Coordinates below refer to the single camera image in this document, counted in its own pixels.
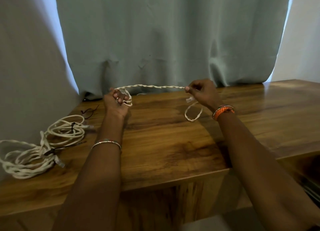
hand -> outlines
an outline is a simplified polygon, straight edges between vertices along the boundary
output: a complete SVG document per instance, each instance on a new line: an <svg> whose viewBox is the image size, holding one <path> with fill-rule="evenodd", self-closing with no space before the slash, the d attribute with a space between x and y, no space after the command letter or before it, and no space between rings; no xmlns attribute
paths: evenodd
<svg viewBox="0 0 320 231"><path fill-rule="evenodd" d="M118 89L110 88L110 92L103 96L106 113L125 117L128 113L129 106L123 104L123 101L128 99L129 97L121 93Z"/></svg>
<svg viewBox="0 0 320 231"><path fill-rule="evenodd" d="M194 80L185 87L185 91L192 94L200 104L208 107L212 112L223 105L216 86L210 79Z"/></svg>

floor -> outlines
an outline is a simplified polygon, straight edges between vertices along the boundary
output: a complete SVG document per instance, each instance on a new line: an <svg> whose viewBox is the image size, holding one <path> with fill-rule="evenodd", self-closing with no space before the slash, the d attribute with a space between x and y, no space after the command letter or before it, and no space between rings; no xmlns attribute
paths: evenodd
<svg viewBox="0 0 320 231"><path fill-rule="evenodd" d="M244 208L185 224L180 231L264 231L253 208Z"/></svg>

curtain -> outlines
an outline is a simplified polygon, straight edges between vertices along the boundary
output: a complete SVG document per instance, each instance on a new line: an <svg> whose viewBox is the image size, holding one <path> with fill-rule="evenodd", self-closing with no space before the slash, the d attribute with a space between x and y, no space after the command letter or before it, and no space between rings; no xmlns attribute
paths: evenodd
<svg viewBox="0 0 320 231"><path fill-rule="evenodd" d="M133 84L266 81L288 1L57 0L57 6L79 91L99 97Z"/></svg>

wall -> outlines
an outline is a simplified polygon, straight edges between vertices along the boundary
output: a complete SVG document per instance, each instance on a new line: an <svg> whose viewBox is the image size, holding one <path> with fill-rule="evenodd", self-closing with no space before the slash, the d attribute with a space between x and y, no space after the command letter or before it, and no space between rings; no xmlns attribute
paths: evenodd
<svg viewBox="0 0 320 231"><path fill-rule="evenodd" d="M42 0L0 0L0 140L38 144L80 101L47 11Z"/></svg>
<svg viewBox="0 0 320 231"><path fill-rule="evenodd" d="M271 81L320 83L320 0L293 0Z"/></svg>

forearm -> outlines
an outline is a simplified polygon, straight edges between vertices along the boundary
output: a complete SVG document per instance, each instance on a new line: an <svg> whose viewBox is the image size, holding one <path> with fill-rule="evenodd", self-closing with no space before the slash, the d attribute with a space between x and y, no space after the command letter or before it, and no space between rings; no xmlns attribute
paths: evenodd
<svg viewBox="0 0 320 231"><path fill-rule="evenodd" d="M235 114L222 113L218 123L233 169L267 228L304 230L319 221L319 209Z"/></svg>
<svg viewBox="0 0 320 231"><path fill-rule="evenodd" d="M121 143L124 119L107 112L97 140ZM95 146L61 211L53 230L114 230L120 193L120 150L112 143Z"/></svg>

